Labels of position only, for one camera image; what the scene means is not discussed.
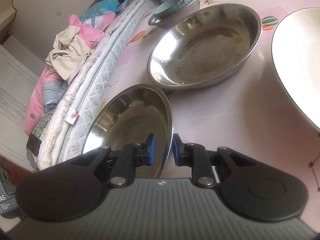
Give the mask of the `steel shallow plate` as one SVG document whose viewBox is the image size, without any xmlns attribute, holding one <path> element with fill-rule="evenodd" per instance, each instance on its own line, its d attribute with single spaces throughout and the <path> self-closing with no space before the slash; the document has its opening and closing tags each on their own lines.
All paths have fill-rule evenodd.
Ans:
<svg viewBox="0 0 320 240">
<path fill-rule="evenodd" d="M 173 119 L 169 100 L 150 84 L 131 86 L 117 94 L 100 111 L 87 133 L 82 147 L 85 154 L 99 146 L 121 150 L 126 144 L 156 136 L 152 166 L 137 168 L 139 178 L 159 178 L 166 166 L 172 142 Z"/>
</svg>

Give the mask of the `teal patterned pillow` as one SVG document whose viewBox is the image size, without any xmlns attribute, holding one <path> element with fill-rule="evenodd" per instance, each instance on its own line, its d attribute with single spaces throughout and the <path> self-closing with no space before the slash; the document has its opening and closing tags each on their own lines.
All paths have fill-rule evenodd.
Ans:
<svg viewBox="0 0 320 240">
<path fill-rule="evenodd" d="M 90 18 L 101 16 L 109 11 L 116 12 L 120 3 L 117 0 L 103 0 L 100 1 L 89 9 L 87 9 L 81 16 L 80 21 L 84 22 Z"/>
</svg>

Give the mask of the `pink patterned tablecloth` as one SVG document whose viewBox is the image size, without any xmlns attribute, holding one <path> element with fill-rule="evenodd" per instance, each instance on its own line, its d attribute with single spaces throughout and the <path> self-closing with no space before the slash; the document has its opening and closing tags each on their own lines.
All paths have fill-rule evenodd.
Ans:
<svg viewBox="0 0 320 240">
<path fill-rule="evenodd" d="M 319 0 L 200 0 L 205 8 L 239 3 L 265 21 L 318 7 Z M 319 230 L 319 132 L 295 107 L 273 66 L 271 38 L 266 27 L 244 66 L 227 80 L 204 89 L 170 93 L 174 131 L 184 142 L 209 150 L 227 146 L 299 178 L 309 201 L 302 220 Z"/>
</svg>

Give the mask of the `large steel basin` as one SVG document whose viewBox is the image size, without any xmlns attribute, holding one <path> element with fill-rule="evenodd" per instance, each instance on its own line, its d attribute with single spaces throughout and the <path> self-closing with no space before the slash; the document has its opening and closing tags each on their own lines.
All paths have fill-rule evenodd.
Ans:
<svg viewBox="0 0 320 240">
<path fill-rule="evenodd" d="M 215 85 L 242 67 L 261 32 L 258 13 L 246 5 L 223 3 L 198 10 L 156 42 L 147 61 L 148 77 L 169 90 Z"/>
</svg>

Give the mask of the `teal ceramic bowl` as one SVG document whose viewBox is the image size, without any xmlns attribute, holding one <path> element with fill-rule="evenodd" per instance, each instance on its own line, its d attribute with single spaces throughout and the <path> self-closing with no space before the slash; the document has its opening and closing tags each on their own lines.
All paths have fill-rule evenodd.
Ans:
<svg viewBox="0 0 320 240">
<path fill-rule="evenodd" d="M 160 20 L 166 19 L 185 8 L 191 1 L 192 0 L 166 0 L 153 14 Z"/>
</svg>

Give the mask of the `white ceramic plate with calligraphy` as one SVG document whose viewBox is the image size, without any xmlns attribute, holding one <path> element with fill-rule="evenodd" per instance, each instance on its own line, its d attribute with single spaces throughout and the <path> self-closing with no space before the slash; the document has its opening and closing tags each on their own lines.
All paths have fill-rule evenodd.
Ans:
<svg viewBox="0 0 320 240">
<path fill-rule="evenodd" d="M 319 129 L 319 8 L 290 13 L 271 43 L 276 73 L 292 102 Z"/>
</svg>

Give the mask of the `medium steel bowl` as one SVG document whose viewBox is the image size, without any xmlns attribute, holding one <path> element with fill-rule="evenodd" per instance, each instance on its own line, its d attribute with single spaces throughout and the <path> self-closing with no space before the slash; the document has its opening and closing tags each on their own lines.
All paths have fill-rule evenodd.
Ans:
<svg viewBox="0 0 320 240">
<path fill-rule="evenodd" d="M 164 20 L 160 20 L 157 16 L 152 15 L 148 20 L 149 26 L 156 26 L 164 30 L 172 28 L 178 24 L 180 20 L 186 18 L 188 15 L 198 11 L 200 9 L 200 0 L 192 0 L 185 8 L 179 12 L 174 13 L 172 16 L 168 16 Z"/>
</svg>

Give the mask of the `cream garment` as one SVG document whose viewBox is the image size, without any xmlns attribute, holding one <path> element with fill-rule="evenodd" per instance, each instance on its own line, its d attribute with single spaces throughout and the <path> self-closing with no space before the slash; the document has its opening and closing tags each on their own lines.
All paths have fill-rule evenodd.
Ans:
<svg viewBox="0 0 320 240">
<path fill-rule="evenodd" d="M 57 72 L 68 84 L 77 76 L 91 50 L 78 35 L 79 32 L 79 27 L 68 26 L 64 31 L 58 33 L 53 49 L 45 59 L 46 65 L 52 71 Z"/>
</svg>

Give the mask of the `white quilted mattress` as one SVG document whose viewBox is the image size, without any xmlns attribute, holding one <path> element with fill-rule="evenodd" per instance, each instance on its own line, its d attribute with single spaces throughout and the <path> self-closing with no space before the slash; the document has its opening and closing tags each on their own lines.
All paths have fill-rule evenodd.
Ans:
<svg viewBox="0 0 320 240">
<path fill-rule="evenodd" d="M 134 0 L 108 26 L 41 134 L 39 153 L 34 158 L 38 171 L 81 154 L 125 46 L 143 16 L 157 5 L 156 0 Z"/>
</svg>

